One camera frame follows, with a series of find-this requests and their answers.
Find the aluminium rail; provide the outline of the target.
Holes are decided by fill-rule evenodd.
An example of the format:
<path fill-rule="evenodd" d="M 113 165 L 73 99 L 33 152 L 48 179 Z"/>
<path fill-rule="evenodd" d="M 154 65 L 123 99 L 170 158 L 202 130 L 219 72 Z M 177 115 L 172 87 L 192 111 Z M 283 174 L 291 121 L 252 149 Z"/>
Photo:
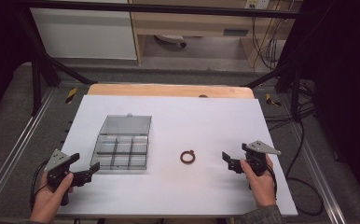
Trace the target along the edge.
<path fill-rule="evenodd" d="M 296 178 L 295 172 L 298 168 L 297 162 L 298 159 L 301 158 L 302 165 L 308 170 L 308 174 L 312 179 L 311 188 L 320 198 L 320 204 L 323 206 L 322 211 L 326 212 L 332 224 L 346 224 L 346 218 L 328 184 L 324 171 L 312 152 L 312 145 L 307 140 L 303 122 L 294 122 L 291 124 L 291 127 L 293 134 L 298 141 L 298 146 L 296 147 L 296 155 L 290 162 L 290 166 L 285 172 L 285 176 L 287 178 Z"/>
<path fill-rule="evenodd" d="M 6 184 L 8 177 L 17 164 L 19 158 L 21 157 L 23 150 L 28 145 L 40 120 L 43 118 L 55 91 L 55 88 L 49 88 L 44 94 L 41 107 L 37 110 L 36 114 L 31 116 L 31 118 L 28 120 L 28 123 L 23 129 L 21 136 L 18 138 L 16 144 L 11 149 L 4 164 L 2 165 L 0 169 L 0 192 Z"/>

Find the person's left hand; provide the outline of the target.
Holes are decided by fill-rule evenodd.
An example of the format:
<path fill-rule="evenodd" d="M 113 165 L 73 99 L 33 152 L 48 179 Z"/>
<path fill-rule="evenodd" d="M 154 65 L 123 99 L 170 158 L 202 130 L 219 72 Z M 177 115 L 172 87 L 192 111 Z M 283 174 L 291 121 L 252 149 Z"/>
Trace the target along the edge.
<path fill-rule="evenodd" d="M 30 220 L 36 223 L 53 224 L 61 206 L 63 195 L 66 192 L 73 191 L 71 184 L 74 175 L 72 173 L 68 174 L 54 191 L 48 187 L 47 175 L 47 173 L 42 174 L 40 181 L 41 190 L 36 194 L 35 205 Z"/>

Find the black metal frame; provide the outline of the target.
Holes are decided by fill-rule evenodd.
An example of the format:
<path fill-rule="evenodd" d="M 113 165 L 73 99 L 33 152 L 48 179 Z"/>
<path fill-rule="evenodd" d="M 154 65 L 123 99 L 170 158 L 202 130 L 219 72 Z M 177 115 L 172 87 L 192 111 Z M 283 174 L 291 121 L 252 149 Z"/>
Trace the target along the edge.
<path fill-rule="evenodd" d="M 169 5 L 147 5 L 147 4 L 121 4 L 121 3 L 99 3 L 79 1 L 49 1 L 49 0 L 15 0 L 13 9 L 17 19 L 32 43 L 35 57 L 33 65 L 34 86 L 34 111 L 36 114 L 41 106 L 39 75 L 42 74 L 50 86 L 58 86 L 61 82 L 54 68 L 58 68 L 70 77 L 83 84 L 96 84 L 96 81 L 81 76 L 79 73 L 68 68 L 56 59 L 52 58 L 45 50 L 39 33 L 32 27 L 32 22 L 27 19 L 24 12 L 32 8 L 49 9 L 71 9 L 71 10 L 93 10 L 93 11 L 118 11 L 118 12 L 143 12 L 143 13 L 166 13 L 166 14 L 189 14 L 209 16 L 232 16 L 250 18 L 278 18 L 278 19 L 303 19 L 308 18 L 311 13 L 268 10 L 268 9 L 235 9 L 220 7 L 191 7 L 191 6 L 169 6 Z"/>

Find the white cabinet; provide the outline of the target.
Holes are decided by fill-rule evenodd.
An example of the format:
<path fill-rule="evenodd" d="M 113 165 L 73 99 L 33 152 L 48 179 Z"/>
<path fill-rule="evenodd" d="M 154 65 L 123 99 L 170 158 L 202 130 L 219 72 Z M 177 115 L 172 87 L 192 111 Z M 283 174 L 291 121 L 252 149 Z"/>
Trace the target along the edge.
<path fill-rule="evenodd" d="M 52 57 L 137 59 L 129 12 L 45 8 L 31 12 Z"/>

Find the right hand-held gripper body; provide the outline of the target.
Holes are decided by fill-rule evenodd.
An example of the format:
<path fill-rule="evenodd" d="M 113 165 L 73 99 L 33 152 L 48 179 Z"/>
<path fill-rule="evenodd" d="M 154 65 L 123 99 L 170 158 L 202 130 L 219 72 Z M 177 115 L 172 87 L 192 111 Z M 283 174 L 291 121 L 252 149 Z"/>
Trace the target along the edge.
<path fill-rule="evenodd" d="M 246 161 L 257 176 L 263 175 L 267 170 L 267 154 L 282 154 L 280 150 L 277 150 L 260 140 L 256 140 L 250 144 L 242 143 L 242 150 L 245 151 Z"/>

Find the yellow black striped tape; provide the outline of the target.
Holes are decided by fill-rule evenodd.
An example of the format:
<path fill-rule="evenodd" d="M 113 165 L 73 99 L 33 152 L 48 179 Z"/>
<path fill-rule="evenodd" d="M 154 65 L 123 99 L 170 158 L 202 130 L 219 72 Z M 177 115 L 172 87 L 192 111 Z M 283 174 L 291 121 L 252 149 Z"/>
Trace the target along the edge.
<path fill-rule="evenodd" d="M 270 94 L 266 93 L 266 103 L 268 105 L 282 106 L 280 102 L 273 101 Z"/>
<path fill-rule="evenodd" d="M 67 95 L 67 97 L 66 97 L 66 100 L 65 100 L 65 103 L 66 103 L 66 104 L 71 104 L 71 103 L 72 103 L 72 101 L 73 101 L 73 99 L 74 99 L 74 96 L 76 95 L 76 92 L 77 92 L 77 88 L 72 88 L 72 89 L 69 91 L 69 93 L 68 93 L 68 95 Z"/>

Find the white chair base with caster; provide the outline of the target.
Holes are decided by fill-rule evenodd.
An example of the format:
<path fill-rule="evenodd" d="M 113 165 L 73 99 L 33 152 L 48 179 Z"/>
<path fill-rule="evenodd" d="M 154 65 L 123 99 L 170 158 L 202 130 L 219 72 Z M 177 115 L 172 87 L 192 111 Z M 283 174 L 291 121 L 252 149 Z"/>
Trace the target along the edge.
<path fill-rule="evenodd" d="M 187 46 L 185 39 L 181 35 L 156 35 L 156 38 L 164 42 L 178 44 L 182 48 Z"/>

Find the white wall socket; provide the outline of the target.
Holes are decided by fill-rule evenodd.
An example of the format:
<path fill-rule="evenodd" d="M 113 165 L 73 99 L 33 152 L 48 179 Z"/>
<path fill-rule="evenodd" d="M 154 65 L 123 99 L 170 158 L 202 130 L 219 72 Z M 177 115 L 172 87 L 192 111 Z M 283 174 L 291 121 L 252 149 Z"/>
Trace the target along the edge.
<path fill-rule="evenodd" d="M 245 7 L 251 9 L 266 9 L 270 0 L 245 0 Z"/>

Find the person's right hand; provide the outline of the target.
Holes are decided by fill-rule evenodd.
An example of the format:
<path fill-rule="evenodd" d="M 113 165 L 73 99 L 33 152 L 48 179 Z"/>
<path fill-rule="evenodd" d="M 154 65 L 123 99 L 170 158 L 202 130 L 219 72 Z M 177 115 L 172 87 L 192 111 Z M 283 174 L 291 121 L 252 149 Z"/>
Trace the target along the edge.
<path fill-rule="evenodd" d="M 263 175 L 258 176 L 245 160 L 241 160 L 241 167 L 249 181 L 251 191 L 253 192 L 253 196 L 256 201 L 256 206 L 258 208 L 262 208 L 275 205 L 275 185 L 269 170 L 266 170 Z"/>

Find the light wooden desk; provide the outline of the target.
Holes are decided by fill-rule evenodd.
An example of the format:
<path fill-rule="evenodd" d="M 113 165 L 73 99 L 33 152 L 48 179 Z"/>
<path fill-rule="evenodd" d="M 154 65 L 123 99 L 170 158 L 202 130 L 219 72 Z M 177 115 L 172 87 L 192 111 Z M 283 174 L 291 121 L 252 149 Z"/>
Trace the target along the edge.
<path fill-rule="evenodd" d="M 128 0 L 131 4 L 176 5 L 191 7 L 245 7 L 245 0 Z M 303 0 L 270 0 L 266 9 L 298 11 Z M 294 24 L 292 19 L 241 18 L 189 14 L 133 12 L 132 29 L 137 60 L 144 59 L 145 39 L 149 35 L 227 36 L 241 40 L 249 65 L 256 67 L 268 51 L 270 40 L 285 40 Z"/>

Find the wooden table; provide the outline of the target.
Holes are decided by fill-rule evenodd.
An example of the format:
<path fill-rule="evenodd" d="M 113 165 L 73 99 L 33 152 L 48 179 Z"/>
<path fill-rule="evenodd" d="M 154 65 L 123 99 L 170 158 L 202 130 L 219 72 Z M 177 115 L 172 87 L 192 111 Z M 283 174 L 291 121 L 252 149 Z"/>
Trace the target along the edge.
<path fill-rule="evenodd" d="M 245 87 L 164 84 L 93 84 L 88 95 L 255 98 L 252 90 Z"/>

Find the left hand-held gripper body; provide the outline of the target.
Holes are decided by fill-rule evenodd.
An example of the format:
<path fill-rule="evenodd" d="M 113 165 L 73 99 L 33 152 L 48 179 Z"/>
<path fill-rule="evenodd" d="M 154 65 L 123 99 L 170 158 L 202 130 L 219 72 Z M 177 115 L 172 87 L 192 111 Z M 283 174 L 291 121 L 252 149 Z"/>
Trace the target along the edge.
<path fill-rule="evenodd" d="M 48 160 L 45 171 L 47 172 L 48 186 L 56 190 L 66 176 L 70 173 L 70 157 L 59 149 L 55 149 Z"/>

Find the clear plastic compartment box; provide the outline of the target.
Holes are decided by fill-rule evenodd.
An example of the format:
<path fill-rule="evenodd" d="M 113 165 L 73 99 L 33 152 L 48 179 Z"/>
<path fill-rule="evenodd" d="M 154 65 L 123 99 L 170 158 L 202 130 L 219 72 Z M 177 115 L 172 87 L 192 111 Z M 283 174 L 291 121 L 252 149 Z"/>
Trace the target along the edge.
<path fill-rule="evenodd" d="M 102 171 L 147 168 L 151 116 L 109 115 L 97 136 L 90 165 Z"/>

